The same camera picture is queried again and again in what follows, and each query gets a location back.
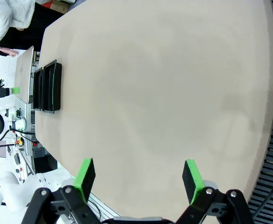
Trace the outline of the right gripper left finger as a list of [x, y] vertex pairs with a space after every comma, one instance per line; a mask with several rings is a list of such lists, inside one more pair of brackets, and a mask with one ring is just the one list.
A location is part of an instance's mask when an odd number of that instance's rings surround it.
[[22, 220], [23, 224], [55, 224], [61, 215], [71, 215], [76, 224], [99, 224], [100, 219], [87, 205], [95, 180], [93, 159], [84, 159], [73, 184], [52, 192], [35, 191]]

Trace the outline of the bare person hand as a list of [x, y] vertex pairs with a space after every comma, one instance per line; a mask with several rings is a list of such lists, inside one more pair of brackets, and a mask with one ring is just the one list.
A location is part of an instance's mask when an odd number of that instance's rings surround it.
[[3, 48], [3, 47], [0, 47], [0, 51], [5, 53], [5, 54], [8, 54], [10, 55], [11, 57], [15, 57], [18, 55], [18, 52], [15, 51], [15, 50], [12, 50], [10, 48]]

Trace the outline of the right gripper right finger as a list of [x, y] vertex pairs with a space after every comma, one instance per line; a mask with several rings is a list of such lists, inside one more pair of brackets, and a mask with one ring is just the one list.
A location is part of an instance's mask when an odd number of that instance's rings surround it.
[[194, 160], [186, 160], [182, 173], [189, 206], [177, 224], [201, 224], [207, 216], [220, 224], [253, 224], [243, 193], [238, 189], [220, 192], [206, 186]]

